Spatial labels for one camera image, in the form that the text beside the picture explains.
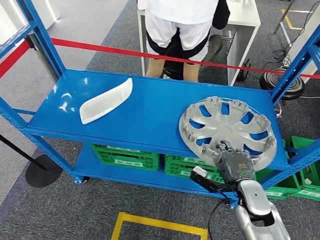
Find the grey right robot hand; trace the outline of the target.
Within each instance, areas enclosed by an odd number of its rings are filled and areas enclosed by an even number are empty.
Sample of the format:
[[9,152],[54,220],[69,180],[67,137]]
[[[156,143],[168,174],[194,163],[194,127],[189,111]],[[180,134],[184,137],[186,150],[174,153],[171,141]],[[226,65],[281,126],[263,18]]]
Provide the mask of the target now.
[[221,140],[216,148],[220,152],[217,167],[226,184],[232,186],[254,178],[255,170],[248,151],[233,148],[226,140]]

